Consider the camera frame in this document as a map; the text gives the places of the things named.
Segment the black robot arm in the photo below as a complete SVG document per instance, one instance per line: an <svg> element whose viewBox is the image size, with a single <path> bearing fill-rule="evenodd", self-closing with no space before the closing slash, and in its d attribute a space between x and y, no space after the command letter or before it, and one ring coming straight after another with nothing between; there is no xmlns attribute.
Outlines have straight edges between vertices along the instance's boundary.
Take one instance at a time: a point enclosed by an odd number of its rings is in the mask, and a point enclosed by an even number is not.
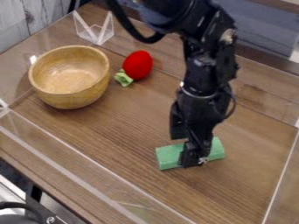
<svg viewBox="0 0 299 224"><path fill-rule="evenodd" d="M171 139L184 141L178 165L204 165L212 152L214 129L234 114L237 97L230 82L238 76L237 26L211 0L135 0L143 22L154 30L144 36L118 0L103 0L131 36L154 44L166 35L180 36L186 74L170 112Z"/></svg>

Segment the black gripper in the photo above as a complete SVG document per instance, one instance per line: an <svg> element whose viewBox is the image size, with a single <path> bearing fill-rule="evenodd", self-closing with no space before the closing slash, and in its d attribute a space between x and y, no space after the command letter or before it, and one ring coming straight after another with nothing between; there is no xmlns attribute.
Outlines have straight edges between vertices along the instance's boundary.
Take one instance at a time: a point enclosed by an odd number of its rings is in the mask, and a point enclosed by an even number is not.
<svg viewBox="0 0 299 224"><path fill-rule="evenodd" d="M188 95L180 87L170 113L170 135L172 140L190 138L183 144L179 165L190 168L203 165L211 154L212 130L234 113L237 106L228 110L230 102L235 102L230 86L219 89L212 95L198 97Z"/></svg>

